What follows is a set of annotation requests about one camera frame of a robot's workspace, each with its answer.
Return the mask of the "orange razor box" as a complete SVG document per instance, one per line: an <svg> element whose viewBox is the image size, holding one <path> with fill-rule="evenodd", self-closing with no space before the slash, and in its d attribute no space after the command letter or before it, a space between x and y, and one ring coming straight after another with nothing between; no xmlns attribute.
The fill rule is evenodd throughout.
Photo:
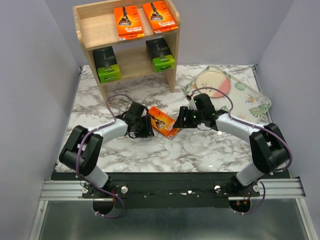
<svg viewBox="0 0 320 240"><path fill-rule="evenodd" d="M122 6L113 9L116 29L120 41L128 41L145 36L138 7Z"/></svg>
<svg viewBox="0 0 320 240"><path fill-rule="evenodd" d="M144 3L142 9L155 34L178 29L178 24L164 1Z"/></svg>
<svg viewBox="0 0 320 240"><path fill-rule="evenodd" d="M171 139L181 131L180 128L173 128L176 121L157 107L152 106L148 114L151 117L152 127L164 137Z"/></svg>

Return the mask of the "black green razor box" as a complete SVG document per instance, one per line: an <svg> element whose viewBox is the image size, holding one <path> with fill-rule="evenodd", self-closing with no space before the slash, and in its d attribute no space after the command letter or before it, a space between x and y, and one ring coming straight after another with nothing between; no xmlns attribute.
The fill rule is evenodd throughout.
<svg viewBox="0 0 320 240"><path fill-rule="evenodd" d="M112 46L94 49L92 53L97 75L101 84L122 78Z"/></svg>
<svg viewBox="0 0 320 240"><path fill-rule="evenodd" d="M147 40L145 44L146 52L156 73L173 70L175 68L175 59L163 37Z"/></svg>

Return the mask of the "black green razor box front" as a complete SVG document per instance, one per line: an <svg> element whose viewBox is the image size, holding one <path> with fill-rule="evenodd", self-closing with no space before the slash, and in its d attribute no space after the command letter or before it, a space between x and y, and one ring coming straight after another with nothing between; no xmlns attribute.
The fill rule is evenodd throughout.
<svg viewBox="0 0 320 240"><path fill-rule="evenodd" d="M92 53L97 75L101 84L122 78L112 46L94 49Z"/></svg>

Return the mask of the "light wooden two-tier shelf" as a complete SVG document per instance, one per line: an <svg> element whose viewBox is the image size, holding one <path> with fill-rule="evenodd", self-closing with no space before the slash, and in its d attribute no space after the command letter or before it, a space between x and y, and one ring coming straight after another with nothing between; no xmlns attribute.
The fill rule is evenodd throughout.
<svg viewBox="0 0 320 240"><path fill-rule="evenodd" d="M115 48L124 43L130 43L129 40L119 39L114 15L115 8L137 6L144 30L144 37L141 40L145 42L153 38L163 37L173 54L173 58L178 59L180 30L154 33L143 11L143 4L145 4L144 0L106 0L77 5L72 8L78 41L105 101L109 97L108 88L112 85L112 82L100 82L93 51L104 47ZM119 65L121 78L124 81L144 77L154 72L145 46L117 51L115 52L115 58Z"/></svg>

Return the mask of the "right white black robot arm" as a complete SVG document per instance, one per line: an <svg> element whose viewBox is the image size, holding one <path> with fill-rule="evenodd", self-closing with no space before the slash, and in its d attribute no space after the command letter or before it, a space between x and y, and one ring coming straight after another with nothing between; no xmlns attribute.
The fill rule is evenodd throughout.
<svg viewBox="0 0 320 240"><path fill-rule="evenodd" d="M205 93L189 96L188 99L189 105L180 107L173 128L195 129L205 125L209 129L231 134L250 145L252 162L231 178L227 192L241 196L253 182L275 170L281 171L282 164L291 165L292 151L276 124L253 124L233 117L226 110L216 110Z"/></svg>

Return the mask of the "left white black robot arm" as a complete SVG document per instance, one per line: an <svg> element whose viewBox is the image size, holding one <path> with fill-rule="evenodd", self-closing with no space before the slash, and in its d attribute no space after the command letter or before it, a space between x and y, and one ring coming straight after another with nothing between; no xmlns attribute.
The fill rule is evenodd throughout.
<svg viewBox="0 0 320 240"><path fill-rule="evenodd" d="M58 160L92 183L93 191L99 197L107 197L111 191L108 183L110 178L98 167L98 158L105 143L123 136L131 139L155 136L147 107L133 102L128 111L117 115L112 122L92 128L76 126L64 144Z"/></svg>

